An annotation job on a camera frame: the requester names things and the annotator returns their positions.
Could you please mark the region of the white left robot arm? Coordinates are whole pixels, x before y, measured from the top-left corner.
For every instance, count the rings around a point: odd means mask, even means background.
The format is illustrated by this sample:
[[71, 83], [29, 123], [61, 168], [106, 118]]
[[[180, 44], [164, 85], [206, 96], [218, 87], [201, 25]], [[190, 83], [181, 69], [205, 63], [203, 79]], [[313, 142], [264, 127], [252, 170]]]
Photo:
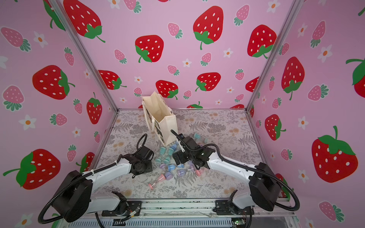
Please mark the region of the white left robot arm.
[[129, 216], [130, 207], [126, 197], [116, 191], [107, 195], [95, 195], [102, 185], [123, 175], [133, 177], [150, 173], [154, 152], [141, 146], [134, 154], [119, 155], [112, 164], [80, 173], [70, 172], [63, 180], [50, 204], [67, 222], [73, 222], [85, 214], [110, 211], [116, 215]]

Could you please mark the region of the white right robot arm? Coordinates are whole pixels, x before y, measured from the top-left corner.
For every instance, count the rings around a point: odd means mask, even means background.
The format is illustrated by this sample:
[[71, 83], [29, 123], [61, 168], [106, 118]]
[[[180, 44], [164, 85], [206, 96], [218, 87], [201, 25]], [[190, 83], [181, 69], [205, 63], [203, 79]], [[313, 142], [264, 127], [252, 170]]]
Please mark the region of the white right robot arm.
[[199, 146], [191, 137], [177, 136], [177, 141], [184, 156], [193, 162], [196, 168], [205, 167], [220, 171], [234, 177], [249, 186], [249, 193], [235, 193], [233, 204], [244, 209], [249, 206], [258, 206], [266, 211], [273, 211], [281, 191], [282, 184], [272, 174], [264, 163], [247, 165], [242, 162], [228, 159], [221, 155], [217, 145], [209, 143]]

